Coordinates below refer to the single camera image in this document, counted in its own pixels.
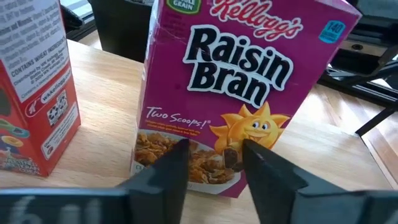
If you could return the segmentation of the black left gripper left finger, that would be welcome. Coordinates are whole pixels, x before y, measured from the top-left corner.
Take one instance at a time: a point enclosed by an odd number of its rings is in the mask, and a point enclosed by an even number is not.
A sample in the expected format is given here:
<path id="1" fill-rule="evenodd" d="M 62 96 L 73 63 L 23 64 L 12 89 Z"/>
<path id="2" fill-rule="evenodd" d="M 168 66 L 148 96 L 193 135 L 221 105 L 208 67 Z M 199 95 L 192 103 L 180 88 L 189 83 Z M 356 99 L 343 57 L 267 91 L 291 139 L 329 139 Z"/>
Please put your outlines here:
<path id="1" fill-rule="evenodd" d="M 0 188 L 0 224 L 179 224 L 189 140 L 110 188 Z"/>

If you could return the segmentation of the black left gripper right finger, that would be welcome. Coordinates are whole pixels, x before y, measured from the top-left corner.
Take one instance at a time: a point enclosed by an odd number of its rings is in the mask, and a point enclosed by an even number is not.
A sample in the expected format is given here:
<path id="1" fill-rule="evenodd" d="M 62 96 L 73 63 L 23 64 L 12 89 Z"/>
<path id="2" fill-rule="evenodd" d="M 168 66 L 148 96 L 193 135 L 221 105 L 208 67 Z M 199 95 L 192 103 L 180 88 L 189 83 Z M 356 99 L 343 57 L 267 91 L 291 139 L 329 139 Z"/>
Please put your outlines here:
<path id="1" fill-rule="evenodd" d="M 261 224 L 398 224 L 398 190 L 345 190 L 250 139 L 243 166 Z"/>

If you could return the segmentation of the red Froot Loops cereal box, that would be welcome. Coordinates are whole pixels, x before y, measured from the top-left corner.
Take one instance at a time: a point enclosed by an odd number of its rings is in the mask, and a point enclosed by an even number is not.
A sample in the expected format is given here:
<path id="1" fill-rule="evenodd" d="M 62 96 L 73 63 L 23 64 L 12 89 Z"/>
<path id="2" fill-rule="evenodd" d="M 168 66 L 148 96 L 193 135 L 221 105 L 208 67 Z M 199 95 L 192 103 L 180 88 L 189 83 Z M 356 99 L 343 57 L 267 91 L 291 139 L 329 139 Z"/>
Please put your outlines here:
<path id="1" fill-rule="evenodd" d="M 0 170 L 48 176 L 81 124 L 59 0 L 0 0 Z"/>

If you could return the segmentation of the wooden shelf with black frame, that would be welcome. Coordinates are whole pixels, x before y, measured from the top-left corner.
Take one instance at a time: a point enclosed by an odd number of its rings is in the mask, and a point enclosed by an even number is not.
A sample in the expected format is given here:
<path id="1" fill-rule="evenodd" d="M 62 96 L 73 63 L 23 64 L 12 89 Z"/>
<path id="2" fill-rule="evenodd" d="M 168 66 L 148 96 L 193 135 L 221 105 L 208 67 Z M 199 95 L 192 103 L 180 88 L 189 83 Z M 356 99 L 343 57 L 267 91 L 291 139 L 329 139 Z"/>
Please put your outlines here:
<path id="1" fill-rule="evenodd" d="M 81 124 L 47 178 L 0 170 L 0 188 L 110 188 L 131 175 L 143 65 L 68 42 Z M 398 190 L 353 133 L 304 103 L 271 149 L 345 190 Z M 189 189 L 179 224 L 261 224 L 249 186 L 236 199 Z"/>

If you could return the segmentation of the purple Raisin Bran cereal box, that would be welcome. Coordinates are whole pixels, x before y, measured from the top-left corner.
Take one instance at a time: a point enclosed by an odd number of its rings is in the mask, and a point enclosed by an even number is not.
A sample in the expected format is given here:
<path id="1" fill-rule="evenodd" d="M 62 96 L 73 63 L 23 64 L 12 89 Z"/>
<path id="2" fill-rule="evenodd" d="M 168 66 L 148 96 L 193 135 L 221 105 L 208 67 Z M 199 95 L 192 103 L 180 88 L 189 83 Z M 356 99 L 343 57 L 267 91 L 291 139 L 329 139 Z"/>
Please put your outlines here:
<path id="1" fill-rule="evenodd" d="M 155 0 L 131 174 L 189 139 L 191 190 L 238 197 L 361 13 L 347 0 Z"/>

